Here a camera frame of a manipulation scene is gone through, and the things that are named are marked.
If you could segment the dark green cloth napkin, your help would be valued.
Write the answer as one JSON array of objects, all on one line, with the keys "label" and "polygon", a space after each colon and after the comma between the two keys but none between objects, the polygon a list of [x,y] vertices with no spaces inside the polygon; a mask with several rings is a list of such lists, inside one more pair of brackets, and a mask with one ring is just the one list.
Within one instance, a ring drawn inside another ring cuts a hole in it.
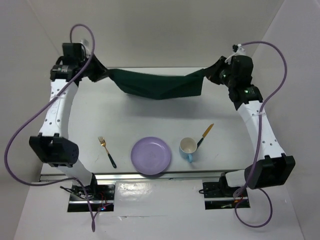
[{"label": "dark green cloth napkin", "polygon": [[153,100],[200,96],[204,77],[203,69],[183,76],[154,75],[122,69],[109,71],[109,78],[124,93]]}]

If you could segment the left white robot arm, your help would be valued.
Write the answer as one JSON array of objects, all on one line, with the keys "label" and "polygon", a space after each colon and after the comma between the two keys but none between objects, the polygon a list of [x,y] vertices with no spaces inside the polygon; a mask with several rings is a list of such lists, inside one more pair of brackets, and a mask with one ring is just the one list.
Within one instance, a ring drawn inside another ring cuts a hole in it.
[{"label": "left white robot arm", "polygon": [[79,160],[78,145],[69,140],[69,118],[80,81],[87,77],[96,83],[108,77],[109,70],[95,55],[86,54],[81,43],[63,43],[62,50],[63,55],[50,71],[52,103],[38,135],[30,137],[29,145],[43,163],[73,178],[74,185],[82,185],[81,194],[92,200],[99,187],[95,175]]}]

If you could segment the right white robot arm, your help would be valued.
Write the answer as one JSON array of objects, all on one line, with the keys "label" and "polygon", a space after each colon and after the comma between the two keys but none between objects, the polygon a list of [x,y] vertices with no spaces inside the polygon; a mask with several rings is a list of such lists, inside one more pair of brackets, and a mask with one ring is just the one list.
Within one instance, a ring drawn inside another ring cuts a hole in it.
[{"label": "right white robot arm", "polygon": [[241,116],[255,148],[253,163],[244,170],[226,172],[218,184],[223,196],[235,190],[238,196],[245,188],[262,189],[284,185],[296,165],[292,155],[285,153],[269,123],[265,101],[252,84],[253,61],[249,56],[221,56],[205,69],[205,77],[214,84],[228,88],[229,99]]}]

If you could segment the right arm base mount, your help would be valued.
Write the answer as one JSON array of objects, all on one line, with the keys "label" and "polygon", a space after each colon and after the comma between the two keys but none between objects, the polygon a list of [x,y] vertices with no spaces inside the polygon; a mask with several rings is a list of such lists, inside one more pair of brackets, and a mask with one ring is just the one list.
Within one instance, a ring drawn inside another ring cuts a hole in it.
[{"label": "right arm base mount", "polygon": [[237,187],[229,187],[222,181],[203,182],[202,189],[198,191],[204,197],[204,207],[206,210],[227,210],[238,208],[250,208],[248,193],[245,190],[242,195],[234,198],[233,194]]}]

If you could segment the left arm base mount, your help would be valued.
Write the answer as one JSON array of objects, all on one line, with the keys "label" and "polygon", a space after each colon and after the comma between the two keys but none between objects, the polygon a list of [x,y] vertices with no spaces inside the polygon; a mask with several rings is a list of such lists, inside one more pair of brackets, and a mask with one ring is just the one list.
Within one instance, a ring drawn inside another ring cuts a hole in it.
[{"label": "left arm base mount", "polygon": [[[60,186],[60,188],[69,194],[67,211],[69,213],[89,212],[85,192],[79,186],[72,187]],[[96,186],[96,192],[87,188],[88,199],[93,212],[113,212],[115,199],[115,184],[99,184]]]}]

